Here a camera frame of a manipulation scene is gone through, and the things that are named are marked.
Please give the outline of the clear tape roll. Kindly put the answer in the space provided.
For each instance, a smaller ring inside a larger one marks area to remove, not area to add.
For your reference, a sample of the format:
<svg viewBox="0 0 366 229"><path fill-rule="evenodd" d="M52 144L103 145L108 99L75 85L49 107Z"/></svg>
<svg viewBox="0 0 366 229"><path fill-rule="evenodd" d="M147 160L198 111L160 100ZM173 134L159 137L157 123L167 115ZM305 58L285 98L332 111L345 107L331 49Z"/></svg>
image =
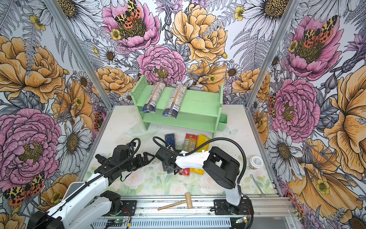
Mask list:
<svg viewBox="0 0 366 229"><path fill-rule="evenodd" d="M252 156L250 158L249 166L253 170L260 169L260 168L262 168L264 166L264 161L259 156Z"/></svg>

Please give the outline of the clear spaghetti bag white label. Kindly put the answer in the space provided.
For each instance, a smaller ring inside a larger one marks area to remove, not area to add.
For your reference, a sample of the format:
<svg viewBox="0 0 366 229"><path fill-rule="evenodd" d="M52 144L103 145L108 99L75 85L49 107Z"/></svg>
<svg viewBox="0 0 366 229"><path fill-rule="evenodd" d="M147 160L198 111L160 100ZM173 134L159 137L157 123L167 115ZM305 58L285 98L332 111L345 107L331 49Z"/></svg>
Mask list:
<svg viewBox="0 0 366 229"><path fill-rule="evenodd" d="M177 118L186 91L187 86L185 85L178 85L173 90L169 102L163 111L163 117Z"/></svg>

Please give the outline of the yellow spaghetti bag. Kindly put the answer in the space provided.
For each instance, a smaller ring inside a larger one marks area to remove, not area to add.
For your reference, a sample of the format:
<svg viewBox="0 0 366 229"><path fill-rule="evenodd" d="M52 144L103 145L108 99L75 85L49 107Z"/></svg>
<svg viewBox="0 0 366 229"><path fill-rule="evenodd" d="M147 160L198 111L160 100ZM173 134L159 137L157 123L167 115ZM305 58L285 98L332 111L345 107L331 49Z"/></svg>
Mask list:
<svg viewBox="0 0 366 229"><path fill-rule="evenodd" d="M209 137L207 137L205 135L202 135L202 134L199 134L198 135L198 138L197 138L197 141L196 141L196 147L202 145L203 143L205 143L208 140L210 140ZM204 151L208 151L209 150L209 144L207 144L204 147L196 150L196 153L201 153L203 150ZM203 169L193 169L193 168L190 168L190 172L195 173L195 174L199 174L201 176L204 174L204 170Z"/></svg>

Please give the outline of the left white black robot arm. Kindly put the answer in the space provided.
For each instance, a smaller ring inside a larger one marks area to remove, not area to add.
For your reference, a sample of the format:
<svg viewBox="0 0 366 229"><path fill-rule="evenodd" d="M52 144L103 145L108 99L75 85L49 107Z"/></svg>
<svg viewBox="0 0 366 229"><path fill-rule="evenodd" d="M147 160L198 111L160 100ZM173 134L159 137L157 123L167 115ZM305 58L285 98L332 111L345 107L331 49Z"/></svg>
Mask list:
<svg viewBox="0 0 366 229"><path fill-rule="evenodd" d="M121 196L107 188L123 172L136 171L153 161L154 155L138 154L139 143L118 145L111 157L97 154L100 166L77 190L49 210L38 211L28 222L29 229L84 229L104 215L119 215L128 211Z"/></svg>

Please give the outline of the thin metal rod tool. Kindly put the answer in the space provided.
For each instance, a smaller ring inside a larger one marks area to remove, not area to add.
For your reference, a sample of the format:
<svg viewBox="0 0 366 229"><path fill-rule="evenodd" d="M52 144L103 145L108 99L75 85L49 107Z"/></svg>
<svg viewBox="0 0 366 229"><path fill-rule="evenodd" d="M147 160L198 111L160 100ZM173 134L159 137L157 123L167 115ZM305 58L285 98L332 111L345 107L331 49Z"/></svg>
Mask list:
<svg viewBox="0 0 366 229"><path fill-rule="evenodd" d="M256 185L257 189L259 190L259 192L260 192L261 196L264 198L266 195L265 195L265 193L261 190L261 188L259 187L259 185L258 185L257 181L255 180L254 176L251 174L251 175L250 175L250 177L251 177L252 181L254 182L254 184Z"/></svg>

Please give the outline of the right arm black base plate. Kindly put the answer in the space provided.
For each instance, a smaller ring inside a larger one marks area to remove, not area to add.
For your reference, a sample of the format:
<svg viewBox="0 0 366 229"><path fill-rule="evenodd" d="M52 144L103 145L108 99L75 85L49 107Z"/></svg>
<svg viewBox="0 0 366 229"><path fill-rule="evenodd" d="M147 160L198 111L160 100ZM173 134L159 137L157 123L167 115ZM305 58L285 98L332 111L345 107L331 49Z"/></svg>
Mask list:
<svg viewBox="0 0 366 229"><path fill-rule="evenodd" d="M229 204L225 199L215 199L213 201L213 211L215 215L247 215L252 214L252 206L249 200L241 199L238 206Z"/></svg>

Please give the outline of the green wooden two-tier shelf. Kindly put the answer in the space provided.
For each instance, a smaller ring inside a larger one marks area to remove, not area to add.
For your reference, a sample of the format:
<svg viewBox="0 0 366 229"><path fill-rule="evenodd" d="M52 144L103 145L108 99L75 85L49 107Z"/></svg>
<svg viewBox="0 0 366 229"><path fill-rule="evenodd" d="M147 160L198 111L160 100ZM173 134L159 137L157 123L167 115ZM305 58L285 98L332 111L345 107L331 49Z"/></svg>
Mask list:
<svg viewBox="0 0 366 229"><path fill-rule="evenodd" d="M227 118L227 115L222 114L223 88L220 89L220 93L187 90L177 118L163 116L174 91L173 87L163 89L157 100L155 113L142 112L152 90L153 85L149 85L146 76L143 75L131 91L132 100L145 130L148 130L150 124L159 124L208 132L215 137L217 131L225 128L224 118Z"/></svg>

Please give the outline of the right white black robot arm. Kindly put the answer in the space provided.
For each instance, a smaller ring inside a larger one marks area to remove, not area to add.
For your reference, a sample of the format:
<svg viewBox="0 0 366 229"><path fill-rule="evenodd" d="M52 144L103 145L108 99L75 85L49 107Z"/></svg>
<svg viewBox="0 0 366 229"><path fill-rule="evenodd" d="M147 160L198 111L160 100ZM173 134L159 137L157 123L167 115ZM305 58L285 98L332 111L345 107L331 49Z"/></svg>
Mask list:
<svg viewBox="0 0 366 229"><path fill-rule="evenodd" d="M171 169L202 169L219 186L225 189L226 202L232 206L239 206L242 199L240 179L246 166L218 147L201 153L177 155L164 148L160 148L156 157Z"/></svg>

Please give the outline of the clear spaghetti bag dark end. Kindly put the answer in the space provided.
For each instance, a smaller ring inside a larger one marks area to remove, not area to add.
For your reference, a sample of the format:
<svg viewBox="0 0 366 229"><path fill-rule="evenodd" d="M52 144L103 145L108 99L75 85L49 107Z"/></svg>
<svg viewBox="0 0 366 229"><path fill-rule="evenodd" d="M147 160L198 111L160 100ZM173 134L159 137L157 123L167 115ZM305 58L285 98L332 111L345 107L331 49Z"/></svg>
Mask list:
<svg viewBox="0 0 366 229"><path fill-rule="evenodd" d="M142 113L155 113L156 112L156 104L166 87L166 83L164 81L160 81L154 84L153 89L142 108Z"/></svg>

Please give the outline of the red-ended clear spaghetti bag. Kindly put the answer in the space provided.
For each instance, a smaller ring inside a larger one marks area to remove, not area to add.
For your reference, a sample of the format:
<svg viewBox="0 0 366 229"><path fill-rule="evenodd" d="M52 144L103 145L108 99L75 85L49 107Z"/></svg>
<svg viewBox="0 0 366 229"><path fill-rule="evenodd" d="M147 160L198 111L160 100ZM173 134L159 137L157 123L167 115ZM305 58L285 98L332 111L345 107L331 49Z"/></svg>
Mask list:
<svg viewBox="0 0 366 229"><path fill-rule="evenodd" d="M185 140L184 140L184 143L182 146L182 151L190 152L190 151L194 150L197 140L198 140L198 135L186 134ZM177 172L177 174L188 177L188 176L190 176L190 169L189 168L181 169Z"/></svg>

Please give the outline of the small wooden mallet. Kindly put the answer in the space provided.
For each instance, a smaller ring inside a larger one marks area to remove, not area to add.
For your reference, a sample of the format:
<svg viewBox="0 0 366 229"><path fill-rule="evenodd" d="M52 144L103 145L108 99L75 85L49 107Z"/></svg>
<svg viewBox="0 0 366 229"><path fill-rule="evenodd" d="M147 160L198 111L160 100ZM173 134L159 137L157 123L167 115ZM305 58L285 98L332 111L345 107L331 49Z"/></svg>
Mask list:
<svg viewBox="0 0 366 229"><path fill-rule="evenodd" d="M186 204L188 209L193 208L192 197L191 197L191 194L189 192L185 193L185 200L179 201L179 202L167 205L167 206L159 207L157 210L160 211L160 210L172 208L172 207L175 207L175 206L179 206L179 205L182 205L182 204Z"/></svg>

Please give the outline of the blue Barilla spaghetti bag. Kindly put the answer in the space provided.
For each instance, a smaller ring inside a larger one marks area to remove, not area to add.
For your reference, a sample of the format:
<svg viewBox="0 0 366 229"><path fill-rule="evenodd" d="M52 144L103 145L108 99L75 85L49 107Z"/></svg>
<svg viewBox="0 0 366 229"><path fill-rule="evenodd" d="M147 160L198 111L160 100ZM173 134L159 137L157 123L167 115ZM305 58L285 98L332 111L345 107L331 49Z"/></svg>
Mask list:
<svg viewBox="0 0 366 229"><path fill-rule="evenodd" d="M175 137L174 134L166 134L165 135L166 146L169 149L175 149Z"/></svg>

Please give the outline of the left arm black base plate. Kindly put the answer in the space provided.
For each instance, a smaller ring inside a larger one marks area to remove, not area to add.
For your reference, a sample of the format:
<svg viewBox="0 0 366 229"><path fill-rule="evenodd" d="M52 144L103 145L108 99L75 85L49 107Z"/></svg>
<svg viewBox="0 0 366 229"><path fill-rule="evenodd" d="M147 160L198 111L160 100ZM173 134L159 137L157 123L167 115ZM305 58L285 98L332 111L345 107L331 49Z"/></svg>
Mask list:
<svg viewBox="0 0 366 229"><path fill-rule="evenodd" d="M113 201L109 212L103 215L103 217L122 217L122 216L134 216L137 201L136 200L120 200Z"/></svg>

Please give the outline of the black handheld remote device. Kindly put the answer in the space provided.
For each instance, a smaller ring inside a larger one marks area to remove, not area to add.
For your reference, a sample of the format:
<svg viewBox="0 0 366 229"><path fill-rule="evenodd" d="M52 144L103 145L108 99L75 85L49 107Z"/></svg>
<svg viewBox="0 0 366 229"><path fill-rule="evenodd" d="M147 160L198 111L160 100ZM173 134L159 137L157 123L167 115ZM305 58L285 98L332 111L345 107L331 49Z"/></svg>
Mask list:
<svg viewBox="0 0 366 229"><path fill-rule="evenodd" d="M108 159L105 158L104 156L100 155L100 154L95 155L95 158L97 159L98 163L100 163L101 165L108 162Z"/></svg>

